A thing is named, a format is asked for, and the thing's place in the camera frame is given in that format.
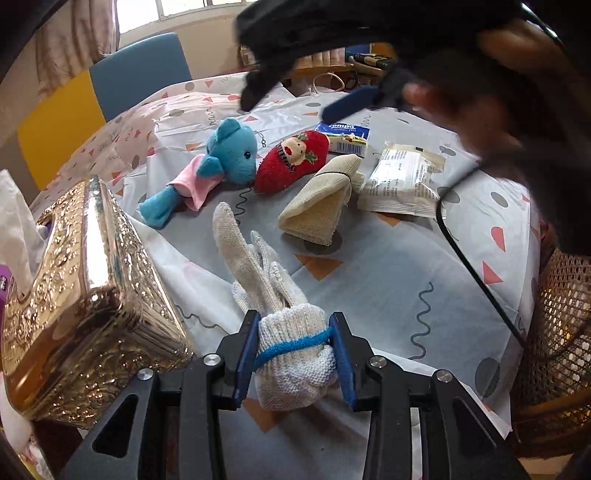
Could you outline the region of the person right hand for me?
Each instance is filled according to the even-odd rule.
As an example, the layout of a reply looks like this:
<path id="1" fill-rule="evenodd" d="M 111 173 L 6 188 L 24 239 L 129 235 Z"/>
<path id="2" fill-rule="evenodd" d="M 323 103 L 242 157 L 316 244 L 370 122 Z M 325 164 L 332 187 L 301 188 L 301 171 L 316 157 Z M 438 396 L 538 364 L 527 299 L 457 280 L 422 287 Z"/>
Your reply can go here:
<path id="1" fill-rule="evenodd" d="M 506 67 L 526 73 L 551 73 L 566 83 L 575 103 L 590 108 L 590 82 L 575 71 L 559 47 L 541 30 L 516 21 L 504 30 L 485 32 L 480 47 Z M 408 83 L 403 89 L 407 104 L 431 122 L 459 135 L 465 150 L 483 157 L 503 147 L 517 147 L 510 134 L 509 113 L 503 102 L 481 95 L 454 107 L 444 92 L 428 83 Z"/>

